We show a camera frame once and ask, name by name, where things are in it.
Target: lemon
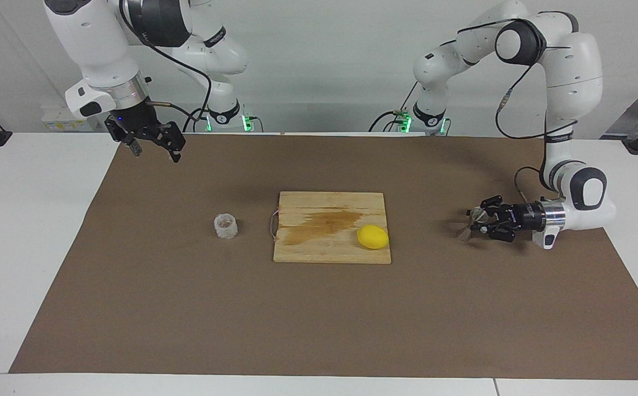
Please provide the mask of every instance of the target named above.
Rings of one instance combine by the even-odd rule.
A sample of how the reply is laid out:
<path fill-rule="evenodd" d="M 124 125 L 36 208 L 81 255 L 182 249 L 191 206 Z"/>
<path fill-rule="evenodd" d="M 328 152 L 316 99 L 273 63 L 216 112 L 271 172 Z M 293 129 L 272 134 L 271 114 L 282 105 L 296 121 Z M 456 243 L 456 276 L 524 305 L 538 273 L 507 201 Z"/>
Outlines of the lemon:
<path fill-rule="evenodd" d="M 385 248 L 390 242 L 387 232 L 373 224 L 365 225 L 356 231 L 356 236 L 359 238 L 361 245 L 373 250 Z"/>

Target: wooden cutting board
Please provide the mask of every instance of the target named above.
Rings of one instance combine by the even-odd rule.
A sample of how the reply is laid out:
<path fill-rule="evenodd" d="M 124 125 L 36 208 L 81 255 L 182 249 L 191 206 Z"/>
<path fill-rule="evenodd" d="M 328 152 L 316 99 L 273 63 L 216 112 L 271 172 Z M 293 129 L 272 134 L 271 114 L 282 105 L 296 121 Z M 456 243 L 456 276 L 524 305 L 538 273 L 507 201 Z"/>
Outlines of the wooden cutting board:
<path fill-rule="evenodd" d="M 279 196 L 276 263 L 390 264 L 390 246 L 369 250 L 356 231 L 387 230 L 381 192 L 284 191 Z"/>

